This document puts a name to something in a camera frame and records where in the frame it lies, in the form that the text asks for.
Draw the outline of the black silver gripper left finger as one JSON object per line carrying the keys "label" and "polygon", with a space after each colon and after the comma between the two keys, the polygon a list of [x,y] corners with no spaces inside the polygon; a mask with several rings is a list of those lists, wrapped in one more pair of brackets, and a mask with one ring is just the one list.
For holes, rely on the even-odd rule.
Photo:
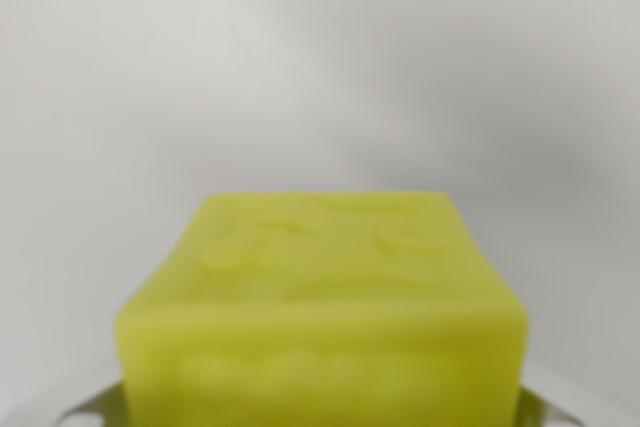
{"label": "black silver gripper left finger", "polygon": [[131,422],[121,383],[114,384],[64,414],[59,426],[126,427]]}

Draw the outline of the black silver gripper right finger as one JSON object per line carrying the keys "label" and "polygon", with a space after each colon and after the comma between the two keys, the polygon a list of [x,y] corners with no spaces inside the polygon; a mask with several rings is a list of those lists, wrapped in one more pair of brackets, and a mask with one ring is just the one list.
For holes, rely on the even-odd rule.
{"label": "black silver gripper right finger", "polygon": [[581,423],[526,388],[522,388],[515,427],[580,427]]}

